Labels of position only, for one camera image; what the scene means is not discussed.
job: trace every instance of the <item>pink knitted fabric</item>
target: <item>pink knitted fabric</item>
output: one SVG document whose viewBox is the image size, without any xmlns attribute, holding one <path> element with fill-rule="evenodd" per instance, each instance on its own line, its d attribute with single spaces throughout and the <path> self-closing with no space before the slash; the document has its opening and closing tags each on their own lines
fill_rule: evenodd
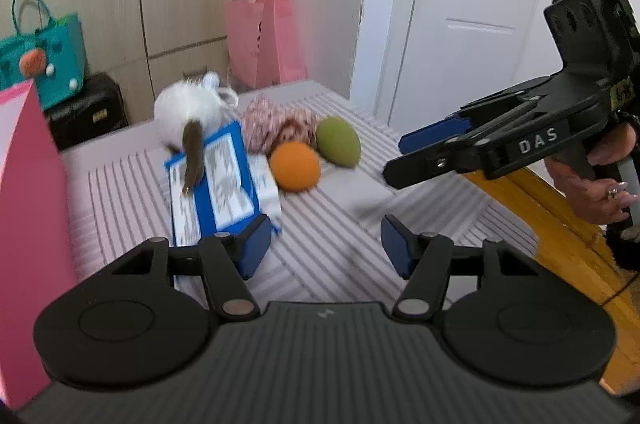
<svg viewBox="0 0 640 424">
<path fill-rule="evenodd" d="M 318 115 L 304 108 L 279 106 L 261 94 L 242 114 L 242 139 L 249 153 L 270 155 L 286 141 L 316 145 Z"/>
</svg>

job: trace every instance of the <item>person's arm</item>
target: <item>person's arm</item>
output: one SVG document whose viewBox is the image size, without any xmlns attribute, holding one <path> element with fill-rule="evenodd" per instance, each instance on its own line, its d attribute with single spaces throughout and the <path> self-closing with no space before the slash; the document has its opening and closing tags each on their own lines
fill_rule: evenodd
<svg viewBox="0 0 640 424">
<path fill-rule="evenodd" d="M 592 166 L 618 162 L 635 147 L 638 136 L 630 124 L 620 124 L 607 133 L 588 155 Z M 622 211 L 640 197 L 625 191 L 628 184 L 611 179 L 590 181 L 580 178 L 566 164 L 553 158 L 545 159 L 546 169 L 554 179 L 556 189 L 566 195 L 576 216 L 590 223 L 608 225 L 629 217 Z M 607 227 L 607 245 L 611 249 L 616 264 L 627 270 L 640 271 L 640 243 L 626 241 Z"/>
</svg>

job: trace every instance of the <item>teal basket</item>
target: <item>teal basket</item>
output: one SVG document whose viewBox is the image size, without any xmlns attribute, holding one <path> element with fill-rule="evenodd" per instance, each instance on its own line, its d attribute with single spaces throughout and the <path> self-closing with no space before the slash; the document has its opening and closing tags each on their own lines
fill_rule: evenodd
<svg viewBox="0 0 640 424">
<path fill-rule="evenodd" d="M 86 54 L 78 14 L 54 19 L 43 0 L 36 0 L 49 22 L 33 34 L 23 34 L 15 16 L 16 0 L 12 3 L 15 36 L 0 41 L 0 90 L 22 82 L 20 58 L 25 52 L 41 48 L 47 54 L 50 73 L 43 71 L 34 77 L 40 105 L 46 110 L 75 95 L 82 89 Z"/>
</svg>

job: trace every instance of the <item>brown tail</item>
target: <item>brown tail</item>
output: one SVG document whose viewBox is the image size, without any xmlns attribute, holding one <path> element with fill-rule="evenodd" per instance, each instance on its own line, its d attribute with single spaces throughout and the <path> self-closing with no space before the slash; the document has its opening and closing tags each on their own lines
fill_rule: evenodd
<svg viewBox="0 0 640 424">
<path fill-rule="evenodd" d="M 182 192 L 191 196 L 193 189 L 204 176 L 202 125 L 196 120 L 190 120 L 182 132 L 182 147 L 187 155 L 187 169 L 184 172 L 184 187 Z"/>
</svg>

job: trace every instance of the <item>table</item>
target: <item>table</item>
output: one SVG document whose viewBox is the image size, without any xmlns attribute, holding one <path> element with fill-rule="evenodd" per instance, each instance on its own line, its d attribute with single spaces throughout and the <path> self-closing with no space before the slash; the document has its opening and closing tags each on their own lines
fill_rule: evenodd
<svg viewBox="0 0 640 424">
<path fill-rule="evenodd" d="M 242 111 L 258 93 L 322 117 L 349 121 L 362 144 L 356 169 L 321 161 L 318 187 L 283 194 L 282 234 L 275 237 L 247 285 L 262 309 L 279 301 L 382 301 L 393 305 L 404 281 L 380 244 L 380 220 L 397 216 L 413 232 L 439 232 L 461 245 L 479 246 L 498 236 L 529 255 L 537 238 L 513 213 L 464 177 L 449 173 L 402 191 L 382 179 L 398 156 L 399 134 L 356 110 L 314 82 L 299 82 L 241 95 Z M 152 121 L 118 131 L 62 153 L 67 171 L 72 252 L 82 280 L 155 235 L 171 239 L 170 156 Z M 206 306 L 199 278 L 180 277 L 180 290 Z M 454 277 L 447 303 L 475 290 L 476 278 Z"/>
</svg>

